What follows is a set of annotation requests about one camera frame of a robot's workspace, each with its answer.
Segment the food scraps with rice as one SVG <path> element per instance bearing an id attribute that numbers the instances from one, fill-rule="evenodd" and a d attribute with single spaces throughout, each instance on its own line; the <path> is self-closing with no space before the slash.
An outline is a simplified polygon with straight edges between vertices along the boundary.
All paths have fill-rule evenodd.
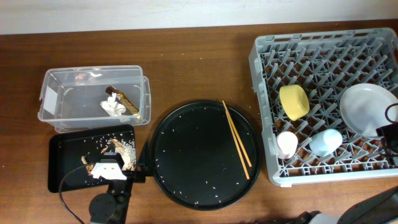
<path id="1" fill-rule="evenodd" d="M 134 171 L 136 169 L 136 143 L 133 133 L 105 134 L 91 137 L 89 140 L 92 140 L 94 146 L 89 147 L 89 141 L 83 141 L 88 152 L 79 156 L 82 164 L 99 162 L 100 157 L 107 152 L 108 145 L 113 142 L 116 145 L 116 152 L 120 153 L 124 161 L 122 170 Z"/>

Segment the white tissue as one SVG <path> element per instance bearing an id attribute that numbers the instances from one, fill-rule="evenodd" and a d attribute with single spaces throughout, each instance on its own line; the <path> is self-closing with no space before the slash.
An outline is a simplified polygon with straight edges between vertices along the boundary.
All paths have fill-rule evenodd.
<path id="1" fill-rule="evenodd" d="M 123 113 L 126 112 L 126 107 L 123 104 L 118 103 L 117 99 L 118 99 L 117 94 L 112 93 L 111 96 L 109 96 L 106 101 L 102 101 L 100 103 L 100 106 L 110 116 L 122 116 Z"/>

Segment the grey plate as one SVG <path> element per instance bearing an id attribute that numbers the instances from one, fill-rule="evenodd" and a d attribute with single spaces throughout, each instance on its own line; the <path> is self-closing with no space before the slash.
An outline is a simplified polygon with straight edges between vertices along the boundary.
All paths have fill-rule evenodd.
<path id="1" fill-rule="evenodd" d="M 376 129 L 397 121 L 397 97 L 387 89 L 360 83 L 349 87 L 340 99 L 340 113 L 345 125 L 356 134 L 369 139 L 379 139 Z"/>

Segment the gold snack wrapper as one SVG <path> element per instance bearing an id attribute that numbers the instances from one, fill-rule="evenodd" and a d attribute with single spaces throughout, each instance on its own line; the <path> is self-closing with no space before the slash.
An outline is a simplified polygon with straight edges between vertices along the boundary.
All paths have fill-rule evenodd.
<path id="1" fill-rule="evenodd" d="M 108 86 L 105 92 L 109 95 L 116 94 L 117 101 L 122 104 L 132 115 L 139 114 L 139 110 L 131 103 L 127 96 L 113 86 Z"/>

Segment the blue cup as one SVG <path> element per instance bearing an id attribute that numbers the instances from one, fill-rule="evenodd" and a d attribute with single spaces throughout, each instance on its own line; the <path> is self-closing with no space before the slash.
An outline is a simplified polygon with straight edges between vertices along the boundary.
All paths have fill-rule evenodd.
<path id="1" fill-rule="evenodd" d="M 335 129 L 326 129 L 312 136 L 309 146 L 319 157 L 325 157 L 337 150 L 343 142 L 341 133 Z"/>

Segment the wooden chopstick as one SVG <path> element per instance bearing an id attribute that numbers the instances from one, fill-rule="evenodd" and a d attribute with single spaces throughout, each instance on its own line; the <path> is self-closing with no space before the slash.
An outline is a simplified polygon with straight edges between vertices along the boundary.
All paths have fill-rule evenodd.
<path id="1" fill-rule="evenodd" d="M 240 147 L 239 147 L 238 135 L 236 134 L 236 128 L 233 127 L 233 121 L 232 121 L 232 119 L 231 119 L 231 116 L 230 116 L 228 110 L 226 110 L 225 113 L 226 113 L 226 117 L 227 117 L 227 119 L 228 119 L 228 123 L 229 123 L 229 127 L 230 127 L 230 130 L 231 130 L 231 134 L 232 134 L 233 139 L 234 139 L 234 143 L 235 143 L 235 146 L 236 146 L 236 150 L 237 150 L 237 152 L 238 152 L 238 156 L 239 156 L 239 159 L 240 159 L 240 162 L 241 162 L 243 171 L 244 171 L 244 175 L 245 175 L 246 179 L 249 180 L 250 177 L 249 177 L 248 170 L 247 170 L 247 168 L 246 168 L 246 165 L 245 165 L 245 162 L 244 162 L 244 159 L 243 159 L 243 156 L 242 156 Z"/>
<path id="2" fill-rule="evenodd" d="M 226 103 L 224 102 L 224 100 L 222 100 L 221 102 L 222 102 L 222 104 L 224 106 L 224 109 L 225 109 L 226 117 L 228 119 L 228 123 L 229 123 L 230 129 L 231 129 L 231 133 L 233 135 L 233 139 L 234 139 L 234 141 L 236 143 L 238 154 L 240 155 L 241 159 L 248 164 L 249 167 L 252 167 L 252 163 L 251 163 L 251 161 L 249 159 L 249 156 L 248 156 L 248 154 L 246 152 L 246 149 L 245 149 L 243 141 L 241 140 L 241 137 L 240 137 L 240 135 L 238 133 L 238 130 L 237 130 L 237 128 L 236 128 L 236 126 L 235 126 L 235 124 L 233 122 L 233 119 L 231 117 L 229 109 L 228 109 Z"/>

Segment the pink cup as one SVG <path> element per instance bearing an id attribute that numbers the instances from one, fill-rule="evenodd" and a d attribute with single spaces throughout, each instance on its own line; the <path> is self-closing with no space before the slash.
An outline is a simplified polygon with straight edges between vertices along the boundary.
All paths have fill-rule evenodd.
<path id="1" fill-rule="evenodd" d="M 277 138 L 277 149 L 279 159 L 290 159 L 296 152 L 298 146 L 297 136 L 290 131 L 281 132 Z"/>

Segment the yellow bowl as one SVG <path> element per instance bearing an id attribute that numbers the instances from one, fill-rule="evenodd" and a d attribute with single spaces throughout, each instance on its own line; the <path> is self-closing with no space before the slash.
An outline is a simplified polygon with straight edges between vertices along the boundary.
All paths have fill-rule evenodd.
<path id="1" fill-rule="evenodd" d="M 310 111 L 307 94 L 300 85 L 282 86 L 279 97 L 286 115 L 292 121 L 302 118 Z"/>

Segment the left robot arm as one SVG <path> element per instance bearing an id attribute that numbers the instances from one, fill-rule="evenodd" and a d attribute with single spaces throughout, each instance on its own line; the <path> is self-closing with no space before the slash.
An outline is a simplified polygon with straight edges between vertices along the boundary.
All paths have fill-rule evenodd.
<path id="1" fill-rule="evenodd" d="M 117 152 L 106 152 L 94 165 L 91 174 L 95 179 L 109 182 L 105 193 L 95 196 L 89 206 L 90 223 L 125 223 L 132 186 L 144 183 L 149 171 L 148 143 L 144 144 L 138 158 L 139 170 L 123 171 L 123 159 Z"/>

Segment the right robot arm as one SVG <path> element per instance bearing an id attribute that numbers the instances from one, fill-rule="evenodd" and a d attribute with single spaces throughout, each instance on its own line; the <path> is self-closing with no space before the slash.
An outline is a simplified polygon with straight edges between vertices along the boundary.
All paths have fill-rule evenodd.
<path id="1" fill-rule="evenodd" d="M 390 156 L 397 156 L 397 123 L 376 129 L 382 145 Z M 341 217 L 319 211 L 304 212 L 294 223 L 392 223 L 397 221 L 397 187 L 379 193 L 349 208 Z"/>

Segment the grey dishwasher rack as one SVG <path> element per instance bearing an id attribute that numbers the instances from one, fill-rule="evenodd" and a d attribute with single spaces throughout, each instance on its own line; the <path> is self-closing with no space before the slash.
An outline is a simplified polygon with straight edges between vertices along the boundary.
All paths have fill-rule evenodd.
<path id="1" fill-rule="evenodd" d="M 269 180 L 279 187 L 342 180 L 394 177 L 397 156 L 382 156 L 382 142 L 350 130 L 340 99 L 351 86 L 370 83 L 397 93 L 397 35 L 390 28 L 260 36 L 249 54 L 252 85 L 262 121 Z M 300 85 L 310 111 L 292 121 L 279 98 L 282 86 Z M 310 149 L 312 136 L 335 129 L 340 147 L 325 157 Z M 276 138 L 298 138 L 295 154 L 279 159 Z"/>

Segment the black rectangular tray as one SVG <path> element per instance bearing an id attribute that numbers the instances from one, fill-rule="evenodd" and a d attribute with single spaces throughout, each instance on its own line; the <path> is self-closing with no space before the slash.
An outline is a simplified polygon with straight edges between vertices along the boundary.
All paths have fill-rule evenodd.
<path id="1" fill-rule="evenodd" d="M 52 137 L 49 142 L 48 190 L 51 193 L 57 193 L 63 177 L 75 168 L 79 168 L 79 170 L 66 178 L 63 183 L 63 191 L 107 185 L 109 183 L 107 180 L 94 179 L 88 174 L 85 168 L 82 168 L 83 164 L 79 156 L 84 152 L 88 152 L 83 145 L 84 140 L 89 141 L 88 146 L 90 147 L 94 146 L 94 144 L 89 138 L 112 133 L 133 133 L 134 135 L 134 128 L 131 125 L 124 124 L 73 133 L 63 133 Z"/>

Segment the round black tray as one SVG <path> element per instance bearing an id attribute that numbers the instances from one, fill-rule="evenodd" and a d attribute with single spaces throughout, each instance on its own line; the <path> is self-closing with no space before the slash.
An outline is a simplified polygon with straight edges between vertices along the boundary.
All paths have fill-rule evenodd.
<path id="1" fill-rule="evenodd" d="M 252 163 L 247 180 L 221 102 L 189 102 L 169 113 L 150 143 L 152 172 L 174 202 L 218 210 L 242 199 L 262 168 L 261 143 L 240 110 L 227 106 Z"/>

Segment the clear plastic bin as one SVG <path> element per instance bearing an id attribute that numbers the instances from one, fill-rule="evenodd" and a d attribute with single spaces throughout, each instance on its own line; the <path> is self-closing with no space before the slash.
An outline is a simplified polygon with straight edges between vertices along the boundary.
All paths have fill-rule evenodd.
<path id="1" fill-rule="evenodd" d="M 112 86 L 139 110 L 110 116 L 100 105 Z M 56 132 L 67 133 L 105 126 L 146 125 L 151 117 L 149 79 L 138 65 L 53 68 L 46 72 L 40 93 L 38 119 Z"/>

